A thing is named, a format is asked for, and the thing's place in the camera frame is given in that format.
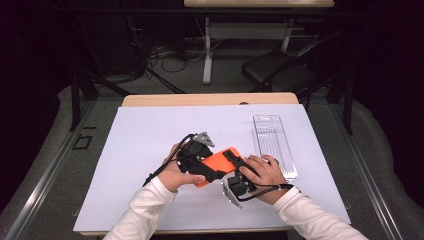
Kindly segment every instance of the white surface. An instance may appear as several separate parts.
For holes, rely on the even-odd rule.
[[[235,147],[254,154],[254,115],[279,115],[292,150],[298,179],[293,184],[316,203],[350,223],[316,136],[302,105],[121,107],[99,159],[74,231],[109,231],[128,201],[155,171],[173,144],[189,133],[207,131],[213,152]],[[270,229],[287,227],[272,208],[251,200],[243,209],[228,203],[220,181],[203,188],[183,186],[168,204],[158,231]]]

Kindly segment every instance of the clear plastic container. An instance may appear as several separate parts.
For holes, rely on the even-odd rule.
[[[287,181],[291,182],[297,178],[296,167],[280,116],[253,116],[252,136],[256,155],[267,154],[277,159]]]

